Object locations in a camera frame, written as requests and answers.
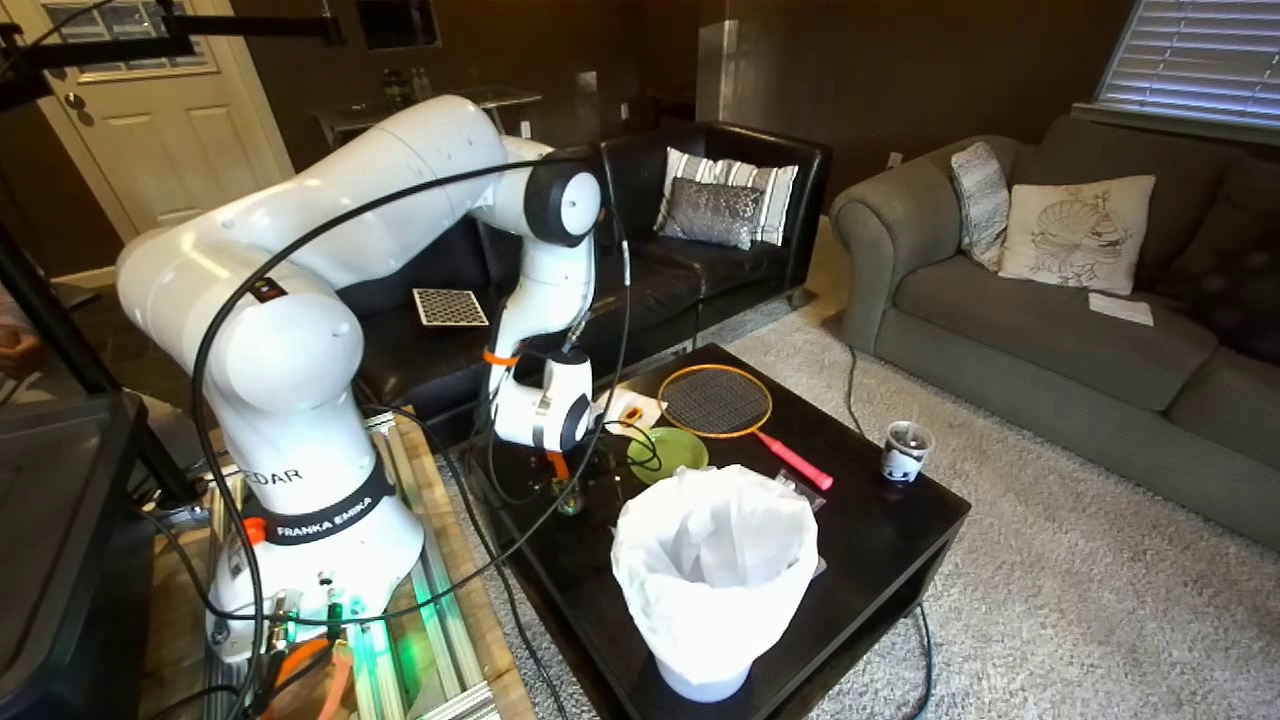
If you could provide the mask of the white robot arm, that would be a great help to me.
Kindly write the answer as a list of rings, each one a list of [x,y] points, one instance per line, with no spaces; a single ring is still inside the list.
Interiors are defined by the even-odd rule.
[[[220,660],[251,660],[271,616],[380,611],[419,559],[423,529],[350,399],[364,327],[344,294],[398,272],[460,220],[521,238],[521,281],[489,350],[491,432],[569,452],[592,429],[592,368],[563,357],[528,389],[517,353],[592,310],[598,204],[592,163],[499,134],[465,98],[431,98],[125,249],[128,321],[188,373],[246,485],[209,590]]]

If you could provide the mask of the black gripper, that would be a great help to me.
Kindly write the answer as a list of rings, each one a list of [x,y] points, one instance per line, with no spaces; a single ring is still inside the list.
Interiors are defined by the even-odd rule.
[[[571,464],[563,452],[544,452],[544,464],[548,464],[548,491],[557,499],[557,511],[558,516],[578,516],[585,511],[585,491],[578,485],[571,482]]]

